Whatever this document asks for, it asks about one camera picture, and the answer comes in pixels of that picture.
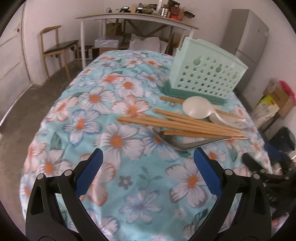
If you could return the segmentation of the wooden chopstick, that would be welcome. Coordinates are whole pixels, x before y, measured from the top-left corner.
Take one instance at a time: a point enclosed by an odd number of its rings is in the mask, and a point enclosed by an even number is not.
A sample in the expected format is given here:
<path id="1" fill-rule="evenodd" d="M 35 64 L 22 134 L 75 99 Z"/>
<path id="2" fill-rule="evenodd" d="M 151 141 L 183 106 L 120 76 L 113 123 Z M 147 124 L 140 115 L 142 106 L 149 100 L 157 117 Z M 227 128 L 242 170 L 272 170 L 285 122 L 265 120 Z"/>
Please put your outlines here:
<path id="1" fill-rule="evenodd" d="M 243 133 L 237 133 L 233 131 L 226 130 L 224 128 L 211 127 L 208 124 L 202 125 L 198 123 L 193 123 L 189 120 L 178 119 L 174 120 L 165 120 L 162 118 L 155 118 L 151 116 L 140 116 L 138 118 L 141 121 L 146 121 L 149 123 L 157 124 L 157 127 L 160 128 L 170 128 L 179 131 L 195 132 L 195 133 L 204 133 L 204 134 L 213 134 L 213 135 L 225 135 L 231 137 L 245 138 L 246 135 Z"/>
<path id="2" fill-rule="evenodd" d="M 202 127 L 202 126 L 191 125 L 191 124 L 181 123 L 181 122 L 172 121 L 172 120 L 163 120 L 161 118 L 153 118 L 148 116 L 144 116 L 143 118 L 129 118 L 124 116 L 119 116 L 117 119 L 119 121 L 136 123 L 139 125 L 153 126 L 158 128 L 169 128 L 175 131 L 200 133 L 200 134 L 219 136 L 219 137 L 233 137 L 238 139 L 247 139 L 246 135 L 243 135 L 240 133 L 234 133 L 232 131 L 219 131 L 216 128 Z"/>
<path id="3" fill-rule="evenodd" d="M 166 100 L 166 101 L 170 101 L 170 102 L 174 102 L 174 103 L 180 103 L 182 104 L 185 100 L 184 99 L 180 99 L 180 98 L 172 98 L 172 97 L 167 97 L 167 96 L 161 96 L 160 97 L 161 100 Z M 242 117 L 239 117 L 235 114 L 232 114 L 232 113 L 228 113 L 226 111 L 223 111 L 223 110 L 220 110 L 220 109 L 215 109 L 215 111 L 217 113 L 220 113 L 220 114 L 224 114 L 224 115 L 227 115 L 227 116 L 231 116 L 233 118 L 237 118 L 237 119 L 240 119 L 240 120 L 244 120 L 244 118 Z"/>
<path id="4" fill-rule="evenodd" d="M 195 137 L 195 138 L 221 138 L 221 137 L 228 138 L 229 137 L 229 136 L 218 136 L 218 135 L 194 133 L 194 132 L 186 132 L 186 131 L 171 131 L 171 130 L 164 130 L 163 134 L 168 136 Z"/>
<path id="5" fill-rule="evenodd" d="M 162 114 L 162 115 L 173 116 L 175 118 L 181 118 L 181 119 L 188 120 L 188 121 L 194 121 L 195 123 L 202 124 L 202 125 L 208 124 L 211 127 L 224 128 L 224 129 L 229 130 L 229 131 L 233 131 L 233 132 L 237 132 L 237 133 L 243 133 L 243 131 L 241 131 L 241 130 L 239 130 L 237 128 L 231 128 L 231 127 L 228 127 L 228 126 L 223 126 L 223 125 L 219 125 L 219 124 L 216 124 L 216 123 L 211 123 L 211 122 L 208 122 L 208 121 L 197 120 L 197 119 L 188 117 L 186 115 L 165 111 L 165 110 L 162 110 L 162 109 L 159 109 L 159 108 L 155 108 L 154 112 Z"/>

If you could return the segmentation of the white plastic rice spoon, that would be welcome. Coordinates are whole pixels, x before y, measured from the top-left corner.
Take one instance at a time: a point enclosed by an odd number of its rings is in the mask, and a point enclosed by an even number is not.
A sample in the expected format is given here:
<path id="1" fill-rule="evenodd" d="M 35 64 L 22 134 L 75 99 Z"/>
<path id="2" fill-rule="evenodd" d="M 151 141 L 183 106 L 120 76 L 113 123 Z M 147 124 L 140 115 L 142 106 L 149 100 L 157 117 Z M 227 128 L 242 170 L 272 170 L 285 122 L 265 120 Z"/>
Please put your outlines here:
<path id="1" fill-rule="evenodd" d="M 194 119 L 201 120 L 208 118 L 211 122 L 243 130 L 246 128 L 245 119 L 219 113 L 214 106 L 203 97 L 193 96 L 185 99 L 182 104 L 183 112 Z"/>

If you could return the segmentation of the floral blue tablecloth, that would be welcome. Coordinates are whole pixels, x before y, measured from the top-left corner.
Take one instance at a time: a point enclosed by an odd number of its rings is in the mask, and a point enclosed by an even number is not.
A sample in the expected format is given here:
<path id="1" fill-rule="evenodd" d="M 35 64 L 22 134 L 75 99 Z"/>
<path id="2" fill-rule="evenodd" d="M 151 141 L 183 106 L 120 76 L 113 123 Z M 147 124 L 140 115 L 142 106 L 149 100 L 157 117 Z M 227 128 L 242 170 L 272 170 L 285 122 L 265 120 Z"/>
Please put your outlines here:
<path id="1" fill-rule="evenodd" d="M 21 178 L 26 235 L 50 237 L 53 223 L 76 232 L 61 195 L 58 219 L 28 211 L 38 174 L 43 183 L 73 169 L 100 148 L 103 164 L 80 200 L 109 240 L 187 240 L 204 220 L 215 197 L 193 163 L 160 140 L 150 126 L 121 122 L 125 116 L 156 116 L 155 108 L 181 113 L 160 99 L 173 57 L 151 51 L 110 51 L 94 60 L 62 93 L 31 142 Z"/>

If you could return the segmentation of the yellow rice bag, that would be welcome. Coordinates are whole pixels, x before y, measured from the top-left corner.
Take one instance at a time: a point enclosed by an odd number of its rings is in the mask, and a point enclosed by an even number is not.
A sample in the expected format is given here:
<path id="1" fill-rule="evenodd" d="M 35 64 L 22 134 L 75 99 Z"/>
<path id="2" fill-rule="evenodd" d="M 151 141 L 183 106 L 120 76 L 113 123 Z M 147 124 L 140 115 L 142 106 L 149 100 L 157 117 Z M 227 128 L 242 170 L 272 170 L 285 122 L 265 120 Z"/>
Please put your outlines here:
<path id="1" fill-rule="evenodd" d="M 259 129 L 263 124 L 274 117 L 279 109 L 280 108 L 273 97 L 271 95 L 267 95 L 263 97 L 263 99 L 252 110 L 250 117 L 256 128 Z"/>

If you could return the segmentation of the cardboard box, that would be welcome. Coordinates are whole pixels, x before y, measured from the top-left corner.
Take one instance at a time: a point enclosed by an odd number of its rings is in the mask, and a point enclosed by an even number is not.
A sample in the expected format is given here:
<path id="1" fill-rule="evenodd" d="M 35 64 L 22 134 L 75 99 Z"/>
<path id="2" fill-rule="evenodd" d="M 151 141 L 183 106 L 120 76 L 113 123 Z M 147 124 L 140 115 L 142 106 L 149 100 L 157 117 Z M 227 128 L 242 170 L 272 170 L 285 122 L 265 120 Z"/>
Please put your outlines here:
<path id="1" fill-rule="evenodd" d="M 285 118 L 295 106 L 295 93 L 291 87 L 283 80 L 269 80 L 263 95 L 270 95 L 278 105 L 278 115 Z"/>

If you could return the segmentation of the white door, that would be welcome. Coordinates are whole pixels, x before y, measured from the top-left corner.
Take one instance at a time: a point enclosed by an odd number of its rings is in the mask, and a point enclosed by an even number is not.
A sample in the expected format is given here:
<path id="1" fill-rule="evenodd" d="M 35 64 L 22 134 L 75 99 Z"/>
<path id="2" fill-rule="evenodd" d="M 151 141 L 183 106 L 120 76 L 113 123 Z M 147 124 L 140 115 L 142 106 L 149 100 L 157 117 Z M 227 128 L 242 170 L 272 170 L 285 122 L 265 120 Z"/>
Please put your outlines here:
<path id="1" fill-rule="evenodd" d="M 23 3 L 1 36 L 1 122 L 31 86 L 23 53 Z"/>

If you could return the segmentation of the mint green utensil holder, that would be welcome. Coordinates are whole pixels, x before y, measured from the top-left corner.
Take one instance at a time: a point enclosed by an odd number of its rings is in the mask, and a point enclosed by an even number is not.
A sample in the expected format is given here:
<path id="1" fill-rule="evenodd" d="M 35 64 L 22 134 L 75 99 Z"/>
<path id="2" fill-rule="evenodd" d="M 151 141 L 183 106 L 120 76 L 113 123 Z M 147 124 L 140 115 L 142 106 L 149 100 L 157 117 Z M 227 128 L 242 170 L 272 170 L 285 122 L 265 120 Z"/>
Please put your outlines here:
<path id="1" fill-rule="evenodd" d="M 164 95 L 187 99 L 200 96 L 223 105 L 248 67 L 233 54 L 205 40 L 186 37 L 177 49 Z"/>

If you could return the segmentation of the grey refrigerator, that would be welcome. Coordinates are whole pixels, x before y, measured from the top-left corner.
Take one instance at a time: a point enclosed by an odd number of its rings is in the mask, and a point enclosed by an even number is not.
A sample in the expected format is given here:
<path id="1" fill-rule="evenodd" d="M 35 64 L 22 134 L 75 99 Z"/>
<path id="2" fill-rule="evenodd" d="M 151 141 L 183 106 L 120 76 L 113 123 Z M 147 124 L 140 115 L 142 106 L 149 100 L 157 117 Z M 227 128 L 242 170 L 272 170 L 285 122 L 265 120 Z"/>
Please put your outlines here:
<path id="1" fill-rule="evenodd" d="M 250 9 L 233 9 L 221 48 L 240 59 L 248 69 L 234 89 L 241 95 L 249 84 L 267 44 L 269 27 Z"/>

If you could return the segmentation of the wooden chair black seat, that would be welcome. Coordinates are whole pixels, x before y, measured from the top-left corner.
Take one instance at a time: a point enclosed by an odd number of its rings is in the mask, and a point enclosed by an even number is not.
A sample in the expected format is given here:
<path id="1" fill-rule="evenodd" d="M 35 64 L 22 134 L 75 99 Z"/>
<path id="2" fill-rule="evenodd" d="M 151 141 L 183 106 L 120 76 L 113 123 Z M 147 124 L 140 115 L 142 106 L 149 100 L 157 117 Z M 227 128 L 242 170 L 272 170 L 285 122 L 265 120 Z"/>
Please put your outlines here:
<path id="1" fill-rule="evenodd" d="M 72 40 L 72 41 L 66 41 L 66 42 L 60 43 L 60 41 L 59 41 L 60 27 L 61 27 L 61 25 L 57 25 L 57 26 L 44 28 L 43 30 L 40 31 L 40 48 L 41 48 L 41 53 L 42 53 L 42 61 L 43 61 L 46 75 L 49 78 L 50 76 L 49 76 L 48 66 L 46 63 L 46 58 L 53 57 L 53 56 L 58 58 L 59 66 L 62 69 L 61 57 L 63 57 L 64 63 L 65 63 L 64 68 L 66 71 L 66 76 L 67 76 L 68 80 L 70 80 L 70 71 L 68 68 L 66 51 L 68 51 L 68 50 L 73 51 L 74 58 L 77 57 L 79 59 L 80 58 L 79 45 L 78 45 L 79 40 Z M 55 31 L 55 45 L 53 47 L 50 47 L 49 49 L 45 50 L 43 36 L 44 36 L 44 34 L 51 32 L 51 31 Z"/>

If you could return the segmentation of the white pillow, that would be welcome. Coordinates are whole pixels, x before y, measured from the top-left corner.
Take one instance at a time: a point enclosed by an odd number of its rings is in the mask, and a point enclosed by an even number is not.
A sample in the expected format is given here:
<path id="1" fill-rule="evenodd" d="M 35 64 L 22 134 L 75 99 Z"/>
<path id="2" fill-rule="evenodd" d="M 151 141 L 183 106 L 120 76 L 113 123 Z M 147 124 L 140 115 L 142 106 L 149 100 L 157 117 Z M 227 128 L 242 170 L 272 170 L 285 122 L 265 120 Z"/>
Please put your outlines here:
<path id="1" fill-rule="evenodd" d="M 135 34 L 131 34 L 131 39 L 129 42 L 129 50 L 134 51 L 153 51 L 160 52 L 160 39 L 159 37 L 148 37 L 143 38 Z"/>

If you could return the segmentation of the desk clutter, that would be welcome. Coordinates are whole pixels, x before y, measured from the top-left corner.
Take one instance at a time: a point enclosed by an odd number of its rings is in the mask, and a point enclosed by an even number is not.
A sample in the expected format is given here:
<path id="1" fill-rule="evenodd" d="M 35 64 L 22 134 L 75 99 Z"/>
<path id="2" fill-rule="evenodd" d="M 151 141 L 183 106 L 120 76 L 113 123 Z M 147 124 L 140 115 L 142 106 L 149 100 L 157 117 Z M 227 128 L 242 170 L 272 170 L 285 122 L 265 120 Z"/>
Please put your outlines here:
<path id="1" fill-rule="evenodd" d="M 104 1 L 103 12 L 150 14 L 179 21 L 195 17 L 181 1 Z"/>

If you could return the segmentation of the white wooden-top desk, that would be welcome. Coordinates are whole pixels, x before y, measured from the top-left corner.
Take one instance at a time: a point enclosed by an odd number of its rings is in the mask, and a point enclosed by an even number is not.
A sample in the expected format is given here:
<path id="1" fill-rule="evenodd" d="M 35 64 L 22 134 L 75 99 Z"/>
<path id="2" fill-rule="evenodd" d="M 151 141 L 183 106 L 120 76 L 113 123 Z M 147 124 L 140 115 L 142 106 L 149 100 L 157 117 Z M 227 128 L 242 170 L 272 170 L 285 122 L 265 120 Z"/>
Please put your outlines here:
<path id="1" fill-rule="evenodd" d="M 138 21 L 146 21 L 146 22 L 153 22 L 162 24 L 160 28 L 153 31 L 156 33 L 161 29 L 164 29 L 166 26 L 172 26 L 176 28 L 180 28 L 183 30 L 182 38 L 185 36 L 185 31 L 189 31 L 189 37 L 192 38 L 195 31 L 199 30 L 198 27 L 193 25 L 184 23 L 182 21 L 164 18 L 162 16 L 156 15 L 147 15 L 147 14 L 133 14 L 133 13 L 105 13 L 105 14 L 98 14 L 98 15 L 89 15 L 89 16 L 80 16 L 77 17 L 76 20 L 80 21 L 80 42 L 81 42 L 81 62 L 82 68 L 86 68 L 86 55 L 85 55 L 85 34 L 84 34 L 84 23 L 86 21 L 95 21 L 95 20 L 108 20 L 108 19 L 123 19 L 123 20 L 138 20 Z"/>

